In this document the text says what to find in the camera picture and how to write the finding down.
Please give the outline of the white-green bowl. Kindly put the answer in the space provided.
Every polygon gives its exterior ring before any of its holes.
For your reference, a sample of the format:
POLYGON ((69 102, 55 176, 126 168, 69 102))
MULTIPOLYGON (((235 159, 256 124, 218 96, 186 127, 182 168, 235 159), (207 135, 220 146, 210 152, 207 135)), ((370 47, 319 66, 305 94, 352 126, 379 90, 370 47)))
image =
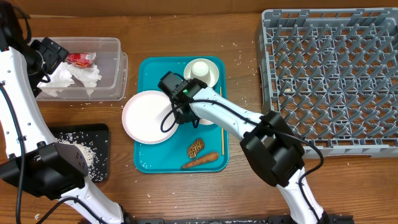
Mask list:
POLYGON ((186 79, 186 80, 193 79, 193 78, 190 76, 191 68, 192 68, 192 65, 193 65, 195 62, 198 62, 198 61, 206 62, 207 65, 209 66, 209 69, 210 69, 210 77, 209 77, 209 80, 206 81, 205 83, 206 83, 209 87, 214 87, 214 86, 217 84, 218 79, 219 79, 219 77, 220 77, 220 71, 218 70, 218 67, 216 66, 216 64, 215 64, 214 62, 212 62, 211 60, 205 59, 205 58, 197 58, 197 59, 194 59, 194 60, 192 60, 191 62, 189 62, 189 63, 187 64, 187 66, 184 68, 184 71, 183 71, 183 77, 184 77, 184 79, 186 79))

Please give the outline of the large white plate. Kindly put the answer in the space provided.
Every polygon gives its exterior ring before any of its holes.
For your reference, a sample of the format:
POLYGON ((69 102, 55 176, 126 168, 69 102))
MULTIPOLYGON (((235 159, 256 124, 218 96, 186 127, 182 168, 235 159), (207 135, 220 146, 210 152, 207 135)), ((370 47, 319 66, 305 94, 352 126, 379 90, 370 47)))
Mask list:
POLYGON ((161 91, 148 90, 134 95, 124 106, 122 124, 133 140, 143 144, 166 141, 177 130, 169 98, 161 91))

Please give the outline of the white cup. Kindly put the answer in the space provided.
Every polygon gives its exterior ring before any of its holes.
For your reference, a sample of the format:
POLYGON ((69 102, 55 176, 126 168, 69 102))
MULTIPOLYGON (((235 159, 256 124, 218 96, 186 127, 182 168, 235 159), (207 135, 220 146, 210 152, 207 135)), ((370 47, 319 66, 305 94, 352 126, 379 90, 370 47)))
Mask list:
POLYGON ((209 80, 210 69, 206 62, 198 61, 192 65, 190 76, 203 82, 209 80))

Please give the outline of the red snack wrapper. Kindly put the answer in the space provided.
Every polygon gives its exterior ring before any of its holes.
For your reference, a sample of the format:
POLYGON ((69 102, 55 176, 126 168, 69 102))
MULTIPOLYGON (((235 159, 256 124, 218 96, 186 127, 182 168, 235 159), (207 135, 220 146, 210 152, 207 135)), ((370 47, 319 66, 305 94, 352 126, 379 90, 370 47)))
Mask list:
POLYGON ((95 53, 70 53, 65 60, 74 66, 88 68, 94 65, 95 58, 95 53))

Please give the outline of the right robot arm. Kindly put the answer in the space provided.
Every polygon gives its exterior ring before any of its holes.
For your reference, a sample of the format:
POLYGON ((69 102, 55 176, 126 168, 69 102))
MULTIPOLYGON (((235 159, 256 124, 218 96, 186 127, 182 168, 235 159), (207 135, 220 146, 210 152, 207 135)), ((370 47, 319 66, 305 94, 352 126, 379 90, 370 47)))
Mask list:
POLYGON ((158 84, 172 109, 173 124, 199 125, 206 119, 239 140, 241 149, 256 175, 277 187, 295 223, 329 223, 308 186, 307 175, 321 168, 305 170, 303 148, 308 142, 294 135, 289 124, 275 111, 266 114, 246 110, 223 98, 205 82, 167 72, 158 84))

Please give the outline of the small pink bowl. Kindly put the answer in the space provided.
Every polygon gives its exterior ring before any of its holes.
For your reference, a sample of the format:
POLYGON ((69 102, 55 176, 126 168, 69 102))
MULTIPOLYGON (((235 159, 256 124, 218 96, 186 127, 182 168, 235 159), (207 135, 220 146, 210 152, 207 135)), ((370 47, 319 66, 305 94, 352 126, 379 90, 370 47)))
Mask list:
POLYGON ((202 124, 202 125, 212 125, 213 124, 213 122, 211 122, 211 121, 209 121, 207 119, 200 119, 199 123, 202 124))

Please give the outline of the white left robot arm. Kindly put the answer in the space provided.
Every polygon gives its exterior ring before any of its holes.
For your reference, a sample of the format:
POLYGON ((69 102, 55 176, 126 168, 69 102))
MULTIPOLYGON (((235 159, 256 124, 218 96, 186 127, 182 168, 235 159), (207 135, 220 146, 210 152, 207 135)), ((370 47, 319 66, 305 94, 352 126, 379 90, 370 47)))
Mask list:
POLYGON ((41 92, 38 84, 50 82, 69 53, 48 37, 24 37, 17 10, 1 1, 1 126, 7 156, 1 179, 17 187, 16 222, 21 222, 22 194, 27 192, 57 201, 40 223, 63 203, 89 223, 134 223, 92 182, 79 148, 59 143, 46 125, 35 99, 41 92))

